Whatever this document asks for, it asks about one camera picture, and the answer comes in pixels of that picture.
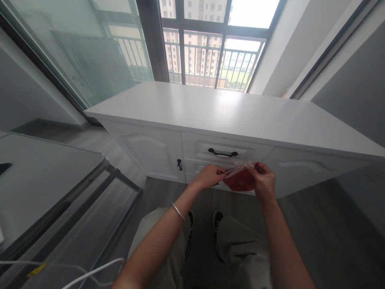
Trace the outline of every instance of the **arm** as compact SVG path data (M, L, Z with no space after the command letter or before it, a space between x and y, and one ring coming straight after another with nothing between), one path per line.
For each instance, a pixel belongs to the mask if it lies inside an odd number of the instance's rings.
M220 167L207 165L188 185L175 202L175 206L184 217L203 189L215 185L226 177L224 172ZM145 288L167 259L183 222L176 210L171 207L128 259L112 289Z
M245 166L255 178L255 195L261 204L272 257L272 276L276 288L316 288L290 234L274 193L276 177L269 167L259 164L257 171Z

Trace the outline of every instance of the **gray floor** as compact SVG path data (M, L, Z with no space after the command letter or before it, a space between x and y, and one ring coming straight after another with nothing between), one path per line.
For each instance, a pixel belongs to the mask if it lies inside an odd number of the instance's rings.
M76 131L39 125L30 128L28 134L102 151L113 165L144 186L144 194L107 260L125 257L141 218L159 206L170 206L186 186L151 178L144 183L143 174L102 128ZM120 182L109 189L95 211L77 224L50 258L90 268L97 257L96 248L105 243L103 235L108 234L113 222L119 222L128 199L132 198L132 192ZM385 242L334 180L282 198L279 204L317 288L385 287ZM221 209L265 235L260 206L252 196L208 189L192 208L196 220L190 256L182 271L184 287L224 288L230 275L227 266L215 257L212 213ZM109 222L100 220L100 214ZM110 281L115 278L117 268L112 267L97 277ZM24 288L61 288L79 275L52 269L36 281L32 278ZM92 282L85 287L97 288Z

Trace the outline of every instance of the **hand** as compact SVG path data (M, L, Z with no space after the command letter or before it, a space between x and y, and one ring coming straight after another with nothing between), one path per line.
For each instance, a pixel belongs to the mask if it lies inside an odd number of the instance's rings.
M276 176L265 164L258 163L257 170L245 165L247 171L255 179L255 196L261 204L276 201L275 183Z
M190 183L200 191L212 187L226 178L226 172L216 165L207 165Z

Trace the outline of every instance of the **pants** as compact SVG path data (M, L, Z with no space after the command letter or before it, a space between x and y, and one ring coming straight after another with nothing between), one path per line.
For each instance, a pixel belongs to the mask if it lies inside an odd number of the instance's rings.
M129 256L167 210L168 208L158 208L141 220ZM150 288L183 288L180 271L184 265L184 254L189 232L190 220L187 218L170 255L152 281ZM231 268L230 288L272 288L270 253L266 239L242 225L233 217L225 216L219 223L217 241L221 256Z

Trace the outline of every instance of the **black sneaker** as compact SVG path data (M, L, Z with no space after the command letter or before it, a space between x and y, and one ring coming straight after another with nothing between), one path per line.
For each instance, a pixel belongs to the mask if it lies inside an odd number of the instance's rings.
M193 227L194 227L194 219L195 219L195 216L194 216L194 211L193 210L190 210L187 214L187 216L190 218L190 234L188 234L188 242L187 242L187 248L186 248L186 252L184 254L184 259L186 260L188 255L190 254L190 250L191 250L191 238L193 237Z
M221 254L219 253L217 231L218 231L219 223L220 221L222 221L224 216L225 215L221 210L216 210L213 216L214 235L215 235L215 254L217 255L219 261L221 261L222 263L224 263L225 261L222 259Z

